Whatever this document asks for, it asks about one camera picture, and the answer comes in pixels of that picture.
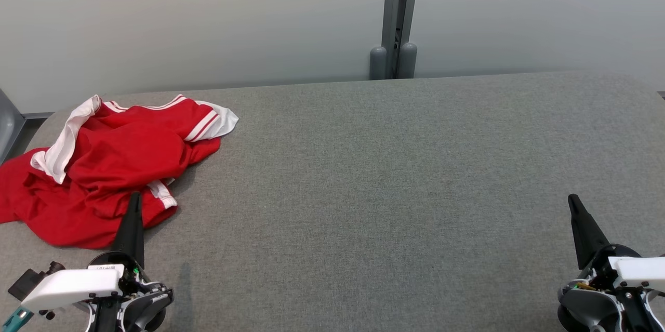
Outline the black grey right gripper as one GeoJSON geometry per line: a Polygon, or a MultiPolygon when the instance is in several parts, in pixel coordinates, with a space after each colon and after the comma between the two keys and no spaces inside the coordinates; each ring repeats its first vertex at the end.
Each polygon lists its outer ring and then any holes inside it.
{"type": "Polygon", "coordinates": [[[663,256],[642,258],[610,245],[577,194],[568,195],[579,270],[558,292],[567,331],[663,331],[651,302],[663,297],[663,256]]]}

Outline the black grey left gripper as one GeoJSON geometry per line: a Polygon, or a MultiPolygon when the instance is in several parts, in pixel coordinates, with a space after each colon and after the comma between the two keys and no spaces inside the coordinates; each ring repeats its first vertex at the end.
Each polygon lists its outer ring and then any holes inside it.
{"type": "Polygon", "coordinates": [[[91,270],[118,270],[118,290],[94,296],[89,308],[88,331],[155,331],[164,322],[174,291],[153,282],[145,273],[142,193],[132,192],[119,224],[112,251],[93,259],[91,270]]]}

